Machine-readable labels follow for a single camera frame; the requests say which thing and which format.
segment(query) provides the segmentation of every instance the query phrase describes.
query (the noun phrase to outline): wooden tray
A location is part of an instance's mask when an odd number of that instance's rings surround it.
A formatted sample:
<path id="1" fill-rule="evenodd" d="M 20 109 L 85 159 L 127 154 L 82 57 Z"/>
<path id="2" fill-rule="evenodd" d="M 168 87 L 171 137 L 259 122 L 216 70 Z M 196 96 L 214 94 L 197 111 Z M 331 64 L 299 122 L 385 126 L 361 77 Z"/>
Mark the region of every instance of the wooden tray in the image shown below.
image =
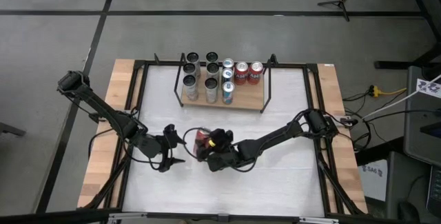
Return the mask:
<path id="1" fill-rule="evenodd" d="M 206 67 L 201 66 L 201 77 L 198 84 L 199 97 L 196 101 L 190 101 L 187 98 L 185 88 L 183 87 L 181 101 L 184 105 L 199 105 L 212 106 L 222 108 L 238 108 L 246 110 L 261 110 L 265 102 L 264 94 L 264 75 L 261 75 L 258 84 L 251 85 L 248 81 L 243 85 L 234 85 L 233 102 L 231 104 L 224 104 L 222 102 L 222 87 L 218 86 L 218 100 L 215 103 L 207 103 L 205 100 L 205 80 L 207 78 Z"/>

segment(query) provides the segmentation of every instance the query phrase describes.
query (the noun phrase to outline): yellow cable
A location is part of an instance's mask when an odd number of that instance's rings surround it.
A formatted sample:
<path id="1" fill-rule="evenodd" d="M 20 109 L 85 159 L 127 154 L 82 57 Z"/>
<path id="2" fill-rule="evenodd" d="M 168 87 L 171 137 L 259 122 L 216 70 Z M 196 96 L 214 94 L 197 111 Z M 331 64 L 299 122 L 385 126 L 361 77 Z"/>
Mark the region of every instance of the yellow cable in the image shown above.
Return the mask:
<path id="1" fill-rule="evenodd" d="M 394 91 L 394 92 L 382 92 L 382 91 L 379 90 L 378 94 L 392 95 L 392 94 L 401 93 L 401 92 L 403 92 L 405 90 L 407 90 L 407 88 L 403 88 L 401 90 L 397 90 L 397 91 Z"/>

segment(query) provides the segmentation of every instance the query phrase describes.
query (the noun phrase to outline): red object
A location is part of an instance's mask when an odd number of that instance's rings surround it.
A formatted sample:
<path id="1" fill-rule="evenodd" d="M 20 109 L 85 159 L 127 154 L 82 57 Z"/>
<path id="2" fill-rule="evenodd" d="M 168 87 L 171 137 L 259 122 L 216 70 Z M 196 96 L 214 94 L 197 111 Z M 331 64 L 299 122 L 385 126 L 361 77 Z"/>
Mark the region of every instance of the red object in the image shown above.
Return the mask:
<path id="1" fill-rule="evenodd" d="M 196 137 L 194 138 L 194 146 L 193 146 L 193 154 L 197 156 L 196 151 L 200 146 L 204 146 L 205 148 L 209 147 L 209 132 L 204 130 L 198 130 L 196 133 Z"/>
<path id="2" fill-rule="evenodd" d="M 263 72 L 263 65 L 261 62 L 253 62 L 249 67 L 248 83 L 255 85 L 260 81 Z"/>
<path id="3" fill-rule="evenodd" d="M 242 85 L 247 81 L 248 77 L 248 64 L 245 62 L 238 62 L 236 69 L 234 70 L 234 83 L 236 85 Z"/>

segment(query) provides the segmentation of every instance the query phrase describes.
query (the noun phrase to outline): wooden table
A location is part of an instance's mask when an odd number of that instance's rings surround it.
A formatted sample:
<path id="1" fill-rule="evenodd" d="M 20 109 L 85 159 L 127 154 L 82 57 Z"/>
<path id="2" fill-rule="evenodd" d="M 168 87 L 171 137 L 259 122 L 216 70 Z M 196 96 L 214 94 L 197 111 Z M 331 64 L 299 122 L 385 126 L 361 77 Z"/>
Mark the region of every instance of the wooden table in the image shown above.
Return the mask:
<path id="1" fill-rule="evenodd" d="M 115 61 L 112 76 L 110 77 L 109 87 L 105 96 L 105 101 L 116 110 L 124 110 L 134 63 L 135 60 L 133 59 L 117 59 Z M 318 71 L 326 111 L 332 115 L 345 115 L 345 109 L 343 107 L 340 87 L 338 85 L 334 65 L 318 64 Z M 132 105 L 130 108 L 136 105 L 136 100 L 139 93 L 139 82 L 142 74 L 142 70 L 139 70 L 134 88 Z M 316 87 L 314 77 L 312 74 L 310 74 L 309 78 L 311 81 L 314 107 L 318 108 L 318 98 L 315 91 Z M 99 123 L 96 132 L 102 132 L 109 128 L 110 125 L 108 122 Z M 338 129 L 341 133 L 348 136 L 350 135 L 347 129 L 344 129 L 343 127 Z M 88 168 L 85 173 L 83 187 L 78 200 L 79 207 L 88 204 L 109 178 L 112 170 L 116 143 L 117 136 L 113 131 L 98 136 L 95 139 Z M 357 163 L 353 153 L 351 141 L 346 137 L 336 136 L 332 143 L 332 148 L 334 150 L 334 160 L 336 163 L 338 180 L 340 184 L 345 189 L 352 201 L 354 201 L 363 212 L 367 213 L 365 196 L 362 190 L 360 175 L 358 174 Z M 110 207 L 116 207 L 120 186 L 121 177 L 115 183 Z M 337 209 L 334 191 L 329 182 L 327 182 L 327 188 L 331 212 L 336 213 Z"/>

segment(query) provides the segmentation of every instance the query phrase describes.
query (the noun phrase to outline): gray floor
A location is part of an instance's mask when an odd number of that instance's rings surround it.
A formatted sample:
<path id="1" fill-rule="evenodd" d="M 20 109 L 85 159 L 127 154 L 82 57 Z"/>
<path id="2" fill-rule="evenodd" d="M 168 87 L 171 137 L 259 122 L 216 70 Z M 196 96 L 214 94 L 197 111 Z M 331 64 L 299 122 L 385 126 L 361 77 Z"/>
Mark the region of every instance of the gray floor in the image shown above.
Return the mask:
<path id="1" fill-rule="evenodd" d="M 101 10 L 105 0 L 0 0 L 0 10 Z M 315 10 L 328 0 L 113 0 L 111 10 Z M 440 4 L 425 0 L 436 15 Z M 417 10 L 414 0 L 348 0 L 348 10 Z M 69 102 L 55 92 L 67 70 L 85 62 L 99 17 L 0 16 L 1 120 L 27 130 L 23 138 L 0 136 L 0 215 L 30 213 L 40 194 Z M 375 70 L 373 61 L 410 61 L 428 50 L 433 35 L 422 19 L 341 17 L 108 17 L 90 72 L 94 91 L 105 95 L 114 60 L 178 59 L 181 52 L 245 61 L 334 63 L 343 96 L 369 85 L 403 88 L 405 71 Z M 368 98 L 361 114 L 389 97 Z M 348 103 L 352 110 L 361 102 Z M 399 116 L 376 122 L 385 139 L 401 136 Z M 87 143 L 96 125 L 79 113 L 49 211 L 76 207 L 87 166 Z M 353 137 L 364 133 L 362 127 Z M 372 144 L 378 144 L 376 136 Z"/>

